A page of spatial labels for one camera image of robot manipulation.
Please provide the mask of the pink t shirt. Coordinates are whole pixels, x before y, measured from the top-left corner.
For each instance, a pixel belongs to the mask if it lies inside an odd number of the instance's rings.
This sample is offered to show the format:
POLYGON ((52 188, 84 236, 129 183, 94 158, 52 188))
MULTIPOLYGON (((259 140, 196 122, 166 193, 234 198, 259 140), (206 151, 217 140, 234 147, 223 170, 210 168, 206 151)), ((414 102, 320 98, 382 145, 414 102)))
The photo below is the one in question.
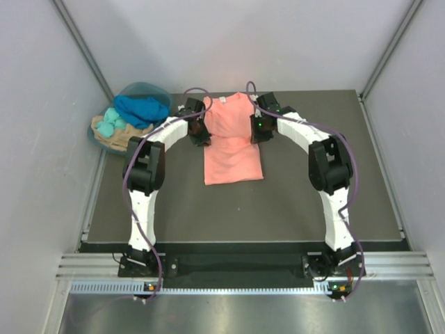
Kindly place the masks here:
POLYGON ((204 123, 211 135, 204 148, 204 184, 230 184, 262 180, 259 146, 251 143, 253 105, 244 93, 204 98, 210 109, 204 123))

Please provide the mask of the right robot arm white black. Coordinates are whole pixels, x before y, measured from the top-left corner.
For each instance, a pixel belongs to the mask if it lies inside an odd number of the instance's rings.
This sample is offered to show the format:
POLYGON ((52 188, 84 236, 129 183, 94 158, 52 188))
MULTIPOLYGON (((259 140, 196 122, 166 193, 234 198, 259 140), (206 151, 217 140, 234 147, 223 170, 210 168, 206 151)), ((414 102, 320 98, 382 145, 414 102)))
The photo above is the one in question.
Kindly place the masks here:
POLYGON ((253 143, 269 141, 277 132, 307 153, 309 181, 323 206, 327 250, 307 257, 306 272, 318 281, 341 275, 359 251, 348 213, 355 163, 345 137, 308 122, 290 106, 280 106, 273 93, 248 95, 248 100, 254 109, 250 116, 253 143))

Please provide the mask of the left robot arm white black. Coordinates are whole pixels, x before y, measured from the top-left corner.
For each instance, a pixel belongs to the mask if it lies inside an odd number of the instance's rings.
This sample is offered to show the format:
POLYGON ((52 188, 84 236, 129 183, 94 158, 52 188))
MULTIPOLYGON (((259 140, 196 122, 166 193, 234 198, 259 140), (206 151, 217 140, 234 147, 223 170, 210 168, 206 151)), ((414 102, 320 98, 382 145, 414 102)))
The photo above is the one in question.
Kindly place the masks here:
POLYGON ((154 249, 156 197, 165 180, 165 154, 179 140, 189 137, 194 145, 210 144, 204 123, 203 101, 189 97, 175 116, 144 137, 129 140, 122 172, 122 191, 129 205, 131 234, 120 260, 120 277, 154 278, 162 274, 160 255, 154 249))

